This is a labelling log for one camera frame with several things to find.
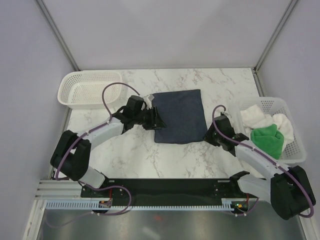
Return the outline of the dark blue towel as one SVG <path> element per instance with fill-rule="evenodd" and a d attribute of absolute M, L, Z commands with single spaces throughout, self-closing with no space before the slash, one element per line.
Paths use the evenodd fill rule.
<path fill-rule="evenodd" d="M 201 142 L 208 130 L 201 90 L 158 92 L 152 105 L 166 127 L 154 131 L 154 141 L 160 144 Z"/>

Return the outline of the green towel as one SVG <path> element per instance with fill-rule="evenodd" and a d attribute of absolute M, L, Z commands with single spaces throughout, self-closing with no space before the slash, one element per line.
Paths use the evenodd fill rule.
<path fill-rule="evenodd" d="M 278 130 L 276 124 L 253 129 L 250 133 L 250 140 L 266 154 L 276 160 L 280 159 L 283 152 L 285 137 Z"/>

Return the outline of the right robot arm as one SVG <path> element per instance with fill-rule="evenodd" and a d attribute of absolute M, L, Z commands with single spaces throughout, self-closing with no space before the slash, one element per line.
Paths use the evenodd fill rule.
<path fill-rule="evenodd" d="M 233 181 L 228 185 L 232 196 L 241 197 L 246 193 L 258 197 L 268 202 L 284 220 L 296 215 L 304 218 L 313 216 L 316 199 L 302 167 L 290 167 L 277 162 L 244 134 L 235 133 L 224 114 L 213 119 L 204 140 L 213 146 L 222 147 L 262 175 L 262 178 L 257 178 L 246 171 L 233 175 Z"/>

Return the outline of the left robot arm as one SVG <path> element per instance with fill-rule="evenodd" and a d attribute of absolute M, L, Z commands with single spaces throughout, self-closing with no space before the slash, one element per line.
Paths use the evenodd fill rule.
<path fill-rule="evenodd" d="M 126 105 L 111 114 L 109 121 L 83 133 L 64 131 L 50 159 L 56 179 L 60 181 L 59 173 L 63 173 L 72 181 L 89 185 L 98 197 L 105 197 L 110 186 L 103 173 L 89 166 L 91 151 L 135 125 L 147 131 L 166 127 L 155 106 L 149 108 L 143 98 L 132 95 Z"/>

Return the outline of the white towel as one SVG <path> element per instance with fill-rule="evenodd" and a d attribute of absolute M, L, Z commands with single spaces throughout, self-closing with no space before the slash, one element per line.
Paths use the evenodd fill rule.
<path fill-rule="evenodd" d="M 291 144 L 294 140 L 294 129 L 288 117 L 282 113 L 276 113 L 273 116 L 265 114 L 261 108 L 255 104 L 245 110 L 240 111 L 245 134 L 250 137 L 253 129 L 269 127 L 273 124 L 277 126 L 277 130 L 284 136 L 284 144 Z"/>

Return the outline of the white perforated basket left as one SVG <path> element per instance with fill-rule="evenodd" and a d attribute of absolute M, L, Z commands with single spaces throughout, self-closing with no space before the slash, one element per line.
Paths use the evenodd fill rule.
<path fill-rule="evenodd" d="M 84 70 L 67 74 L 61 81 L 57 100 L 71 109 L 103 109 L 103 89 L 123 81 L 114 70 Z"/>

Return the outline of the white perforated basket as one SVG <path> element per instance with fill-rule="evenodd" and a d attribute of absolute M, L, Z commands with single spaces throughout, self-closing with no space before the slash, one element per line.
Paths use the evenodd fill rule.
<path fill-rule="evenodd" d="M 294 141 L 287 144 L 282 149 L 282 155 L 279 158 L 280 161 L 286 164 L 301 163 L 306 160 L 306 151 L 301 141 L 301 138 L 297 132 L 290 110 L 286 102 L 278 97 L 243 97 L 236 98 L 229 102 L 228 113 L 232 115 L 232 125 L 237 132 L 241 132 L 246 135 L 243 125 L 241 111 L 247 108 L 258 105 L 265 114 L 284 114 L 290 120 L 293 132 Z"/>
<path fill-rule="evenodd" d="M 61 81 L 57 100 L 71 109 L 103 109 L 103 89 L 123 81 L 114 70 L 84 70 L 67 74 Z"/>

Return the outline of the white perforated basket right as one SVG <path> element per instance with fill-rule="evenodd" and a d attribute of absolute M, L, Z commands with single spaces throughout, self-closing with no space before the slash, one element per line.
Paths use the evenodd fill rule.
<path fill-rule="evenodd" d="M 279 158 L 280 161 L 286 164 L 301 163 L 306 160 L 306 151 L 301 141 L 301 138 L 297 132 L 290 110 L 286 102 L 278 97 L 243 97 L 236 98 L 229 102 L 228 113 L 232 115 L 232 125 L 237 132 L 241 132 L 246 135 L 243 125 L 241 111 L 247 108 L 258 105 L 265 114 L 284 114 L 290 120 L 293 132 L 294 141 L 287 144 L 282 149 L 282 155 Z"/>

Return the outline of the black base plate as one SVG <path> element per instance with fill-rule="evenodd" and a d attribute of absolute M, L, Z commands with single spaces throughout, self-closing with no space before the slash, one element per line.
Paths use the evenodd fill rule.
<path fill-rule="evenodd" d="M 110 178 L 102 184 L 110 186 L 128 189 L 135 206 L 217 205 L 222 199 L 249 196 L 228 178 Z"/>

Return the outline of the left aluminium frame post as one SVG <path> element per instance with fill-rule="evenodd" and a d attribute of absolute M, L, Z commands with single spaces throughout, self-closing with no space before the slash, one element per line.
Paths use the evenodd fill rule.
<path fill-rule="evenodd" d="M 67 61 L 71 65 L 72 69 L 76 72 L 80 71 L 78 64 L 76 63 L 75 58 L 73 57 L 66 41 L 63 38 L 63 35 L 61 34 L 61 31 L 59 30 L 57 24 L 55 23 L 54 18 L 52 17 L 48 7 L 45 4 L 44 0 L 34 0 L 34 3 L 39 8 L 41 14 L 43 15 L 46 23 L 48 24 L 52 34 L 54 35 L 58 45 L 60 46 L 64 56 L 66 57 Z"/>

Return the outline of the aluminium frame post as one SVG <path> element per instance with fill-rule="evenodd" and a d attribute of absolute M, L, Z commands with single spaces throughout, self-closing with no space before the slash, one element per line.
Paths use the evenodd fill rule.
<path fill-rule="evenodd" d="M 63 35 L 61 34 L 61 31 L 59 30 L 57 24 L 55 23 L 54 18 L 52 17 L 48 7 L 45 4 L 44 0 L 34 0 L 34 3 L 39 8 L 41 14 L 43 15 L 46 23 L 48 24 L 52 34 L 54 35 L 58 45 L 60 46 L 64 56 L 66 57 L 67 61 L 71 65 L 72 69 L 76 72 L 80 71 L 78 64 L 76 63 L 75 58 L 73 57 L 66 41 L 63 38 Z"/>
<path fill-rule="evenodd" d="M 295 10 L 296 6 L 298 5 L 299 0 L 290 0 L 288 6 L 286 7 L 284 13 L 282 14 L 278 24 L 275 27 L 270 39 L 268 40 L 261 56 L 259 57 L 256 65 L 252 68 L 253 73 L 257 74 L 260 68 L 262 67 L 265 59 L 267 58 L 269 52 L 271 51 L 273 45 L 275 44 L 277 38 L 281 34 L 282 30 L 284 29 L 286 23 L 288 22 L 289 18 L 291 17 L 293 11 Z"/>

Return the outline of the right aluminium frame post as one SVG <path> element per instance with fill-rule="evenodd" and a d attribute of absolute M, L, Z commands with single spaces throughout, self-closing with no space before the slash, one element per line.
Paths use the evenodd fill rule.
<path fill-rule="evenodd" d="M 257 74 L 260 68 L 262 67 L 265 59 L 267 58 L 269 52 L 271 51 L 273 45 L 275 44 L 277 38 L 281 34 L 282 30 L 284 29 L 286 23 L 288 22 L 289 18 L 291 17 L 293 11 L 295 10 L 296 6 L 298 5 L 299 0 L 290 0 L 288 6 L 286 7 L 284 13 L 282 14 L 278 24 L 275 27 L 270 39 L 268 40 L 261 56 L 259 57 L 256 65 L 252 68 L 253 73 Z"/>

